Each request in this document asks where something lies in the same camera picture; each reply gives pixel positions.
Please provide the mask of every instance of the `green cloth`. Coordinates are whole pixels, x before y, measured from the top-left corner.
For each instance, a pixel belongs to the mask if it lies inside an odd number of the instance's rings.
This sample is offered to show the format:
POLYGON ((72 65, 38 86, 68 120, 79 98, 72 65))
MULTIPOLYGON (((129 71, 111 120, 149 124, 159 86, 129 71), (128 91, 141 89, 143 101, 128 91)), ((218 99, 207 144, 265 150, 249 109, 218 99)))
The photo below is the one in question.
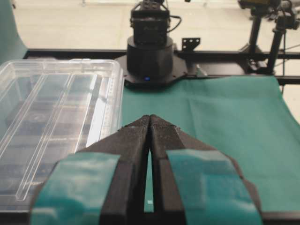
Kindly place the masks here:
POLYGON ((79 152, 60 161, 35 201, 31 225, 98 225, 119 155, 79 152))
POLYGON ((187 225, 261 225, 229 158, 219 151, 169 150, 187 225))
POLYGON ((0 0, 0 65, 8 60, 22 59, 26 52, 17 31, 11 1, 0 0))
POLYGON ((124 89, 123 122, 145 114, 236 159, 263 211, 300 210, 300 126, 274 77, 182 80, 161 90, 124 89))
POLYGON ((145 212, 153 212, 153 186, 152 186, 152 159, 151 153, 148 155, 148 169, 147 169, 147 179, 146 179, 146 189, 145 189, 145 203, 144 203, 144 211, 145 212))

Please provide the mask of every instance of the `plastic container lid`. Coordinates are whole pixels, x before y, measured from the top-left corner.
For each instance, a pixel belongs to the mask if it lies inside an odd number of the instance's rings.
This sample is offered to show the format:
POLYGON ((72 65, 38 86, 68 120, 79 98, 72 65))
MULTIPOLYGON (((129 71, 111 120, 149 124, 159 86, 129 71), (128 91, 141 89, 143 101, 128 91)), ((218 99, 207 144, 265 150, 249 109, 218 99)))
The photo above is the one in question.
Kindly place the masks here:
POLYGON ((26 211, 55 163, 121 125, 113 60, 16 60, 0 67, 0 211, 26 211))

